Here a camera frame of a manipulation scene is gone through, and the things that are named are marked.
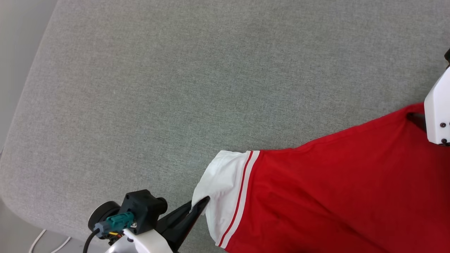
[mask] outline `teal connector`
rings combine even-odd
[[[114,216],[110,216],[106,218],[106,222],[109,222],[111,226],[111,231],[120,231],[125,228],[131,227],[133,221],[135,220],[135,216],[132,212],[124,212],[121,214],[117,214]]]
[[[96,223],[94,226],[94,231],[100,229],[97,237],[102,237],[109,232],[121,231],[126,228],[130,228],[135,220],[135,216],[132,212],[124,212],[114,216],[106,218],[105,221]]]

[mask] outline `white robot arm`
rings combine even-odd
[[[192,206],[191,201],[159,219],[167,211],[167,201],[155,198],[148,190],[129,192],[122,205],[108,201],[91,214],[88,227],[92,231],[83,253],[97,236],[108,239],[106,253],[173,253],[186,239],[209,197]]]
[[[445,54],[450,63],[450,50]],[[426,131],[430,142],[450,145],[450,65],[425,98],[425,115],[410,113],[408,119]]]

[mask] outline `floor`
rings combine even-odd
[[[28,252],[30,246],[33,244],[36,237],[42,231],[41,228],[37,228],[28,224],[14,213],[12,213],[0,200],[0,229],[7,231],[0,236],[0,245],[2,253],[17,253]],[[47,231],[37,242],[34,253],[50,253],[59,247],[67,239],[64,235]],[[76,239],[71,239],[58,253],[80,253],[83,250],[84,242]],[[97,245],[91,245],[89,247],[89,253],[103,253],[108,249],[108,245],[105,243],[105,247],[99,247]]]

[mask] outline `red stripe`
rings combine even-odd
[[[236,219],[236,214],[238,213],[239,202],[241,201],[242,188],[244,187],[245,170],[247,169],[248,162],[252,158],[252,154],[253,154],[253,151],[250,151],[250,155],[248,156],[248,160],[245,163],[244,172],[242,173],[241,190],[239,191],[238,203],[236,205],[236,210],[234,211],[233,219],[231,220],[231,223],[229,224],[228,229],[225,231],[224,235],[222,236],[222,239],[220,240],[220,243],[219,243],[219,247],[222,246],[222,243],[224,241],[225,235],[228,233],[228,231],[230,230],[231,226],[234,223],[234,220]]]

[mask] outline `black cable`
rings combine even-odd
[[[92,238],[94,238],[94,236],[95,236],[96,234],[98,234],[99,232],[100,232],[100,229],[98,228],[98,229],[94,230],[94,231],[89,235],[89,237],[88,237],[87,240],[86,240],[85,246],[84,246],[84,248],[83,248],[83,253],[87,253],[87,249],[89,248],[89,244],[90,244],[90,242],[92,241]]]

